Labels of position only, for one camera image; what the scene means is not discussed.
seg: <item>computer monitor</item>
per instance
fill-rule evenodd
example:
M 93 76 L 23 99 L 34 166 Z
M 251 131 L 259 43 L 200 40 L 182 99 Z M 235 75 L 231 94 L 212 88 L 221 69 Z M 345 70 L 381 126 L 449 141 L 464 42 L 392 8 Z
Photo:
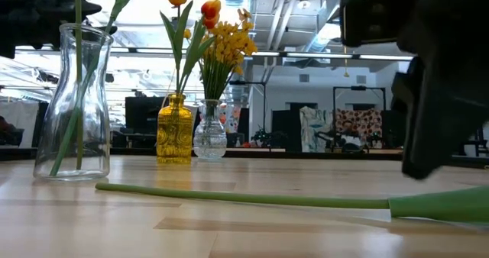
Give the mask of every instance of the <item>computer monitor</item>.
M 125 126 L 138 134 L 157 132 L 158 112 L 164 97 L 126 97 Z

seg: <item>small glass vase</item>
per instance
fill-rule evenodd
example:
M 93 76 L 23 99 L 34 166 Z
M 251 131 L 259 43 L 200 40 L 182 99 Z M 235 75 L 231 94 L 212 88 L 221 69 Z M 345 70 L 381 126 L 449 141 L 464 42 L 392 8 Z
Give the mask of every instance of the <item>small glass vase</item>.
M 44 117 L 34 166 L 37 178 L 72 181 L 109 173 L 105 69 L 113 38 L 97 28 L 81 26 L 82 73 L 78 77 L 75 32 L 79 29 L 77 24 L 60 26 L 60 80 Z M 94 71 L 87 77 L 90 69 Z M 67 128 L 73 115 L 70 135 Z
M 224 156 L 228 141 L 219 121 L 218 100 L 202 101 L 202 120 L 193 138 L 193 150 L 200 159 L 213 160 Z
M 157 162 L 189 164 L 192 156 L 192 112 L 183 106 L 185 95 L 171 94 L 170 104 L 158 113 Z

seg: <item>yellow glass vase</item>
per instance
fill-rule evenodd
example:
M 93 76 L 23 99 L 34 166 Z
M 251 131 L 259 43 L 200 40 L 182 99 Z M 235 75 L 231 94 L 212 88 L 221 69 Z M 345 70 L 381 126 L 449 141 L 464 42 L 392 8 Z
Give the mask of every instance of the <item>yellow glass vase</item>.
M 185 95 L 171 94 L 170 104 L 158 113 L 157 162 L 190 163 L 192 112 L 183 107 Z

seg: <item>wooden table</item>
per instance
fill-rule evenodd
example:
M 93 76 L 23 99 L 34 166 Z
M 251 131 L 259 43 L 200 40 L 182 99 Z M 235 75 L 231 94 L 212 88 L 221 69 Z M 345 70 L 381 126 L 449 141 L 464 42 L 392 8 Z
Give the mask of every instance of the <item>wooden table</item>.
M 113 156 L 105 181 L 178 189 L 383 198 L 488 185 L 489 172 L 446 167 L 425 182 L 400 163 L 194 160 Z M 0 257 L 464 257 L 488 258 L 487 228 L 390 219 L 388 211 L 234 204 L 43 182 L 32 161 L 0 162 Z

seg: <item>light wood tabletop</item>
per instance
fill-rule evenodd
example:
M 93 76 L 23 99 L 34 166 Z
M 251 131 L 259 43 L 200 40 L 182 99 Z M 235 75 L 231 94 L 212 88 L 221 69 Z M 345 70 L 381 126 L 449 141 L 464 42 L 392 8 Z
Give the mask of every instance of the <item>light wood tabletop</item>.
M 445 167 L 424 182 L 399 162 L 193 160 L 158 166 L 112 156 L 104 182 L 175 189 L 386 198 L 489 185 L 489 171 Z M 162 198 L 43 182 L 32 161 L 0 162 L 0 257 L 489 257 L 487 227 L 390 219 L 385 210 Z

